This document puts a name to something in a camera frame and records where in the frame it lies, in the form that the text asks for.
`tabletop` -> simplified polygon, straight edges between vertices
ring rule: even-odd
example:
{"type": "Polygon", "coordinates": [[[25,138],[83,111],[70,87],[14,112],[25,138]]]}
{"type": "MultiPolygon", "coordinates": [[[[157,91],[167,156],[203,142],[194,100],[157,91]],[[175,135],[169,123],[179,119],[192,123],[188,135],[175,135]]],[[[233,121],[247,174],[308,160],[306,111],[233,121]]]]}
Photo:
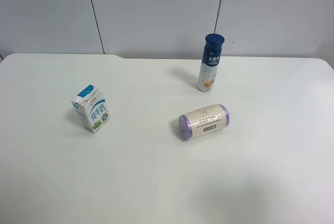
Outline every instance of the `tabletop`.
{"type": "Polygon", "coordinates": [[[0,222],[334,223],[334,70],[315,58],[13,54],[0,64],[0,222]],[[111,119],[71,104],[87,85],[111,119]],[[222,104],[230,125],[184,141],[177,119],[222,104]]]}

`cylindrical package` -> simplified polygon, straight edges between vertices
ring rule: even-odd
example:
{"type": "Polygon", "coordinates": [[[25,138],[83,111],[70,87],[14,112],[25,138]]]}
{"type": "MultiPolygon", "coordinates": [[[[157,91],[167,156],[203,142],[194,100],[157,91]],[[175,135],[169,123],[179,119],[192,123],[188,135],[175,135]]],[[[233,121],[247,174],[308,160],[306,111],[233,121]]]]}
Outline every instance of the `cylindrical package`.
{"type": "Polygon", "coordinates": [[[192,139],[227,127],[230,115],[223,105],[216,104],[182,114],[178,123],[182,135],[192,139]]]}

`milk carton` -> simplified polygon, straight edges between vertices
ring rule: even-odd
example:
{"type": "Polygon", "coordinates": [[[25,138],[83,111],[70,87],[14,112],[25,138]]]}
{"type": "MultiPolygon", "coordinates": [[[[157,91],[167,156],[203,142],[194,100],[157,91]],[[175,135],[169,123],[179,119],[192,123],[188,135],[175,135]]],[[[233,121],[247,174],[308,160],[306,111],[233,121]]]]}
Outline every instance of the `milk carton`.
{"type": "Polygon", "coordinates": [[[72,104],[85,128],[93,133],[109,120],[104,95],[93,85],[89,85],[72,99],[72,104]]]}

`purple end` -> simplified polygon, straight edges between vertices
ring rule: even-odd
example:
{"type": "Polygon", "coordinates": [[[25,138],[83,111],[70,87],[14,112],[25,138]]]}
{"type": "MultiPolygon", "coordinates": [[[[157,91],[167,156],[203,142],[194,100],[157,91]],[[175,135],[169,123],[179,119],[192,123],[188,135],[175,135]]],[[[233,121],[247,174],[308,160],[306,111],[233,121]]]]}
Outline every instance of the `purple end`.
{"type": "Polygon", "coordinates": [[[191,139],[193,137],[193,130],[192,130],[192,126],[190,125],[188,118],[184,114],[182,114],[178,118],[178,123],[180,125],[180,131],[182,135],[186,139],[191,139]]]}
{"type": "Polygon", "coordinates": [[[228,110],[226,109],[226,107],[224,107],[223,105],[220,105],[221,108],[224,110],[225,116],[226,116],[226,126],[227,127],[230,123],[230,114],[228,112],[228,110]]]}

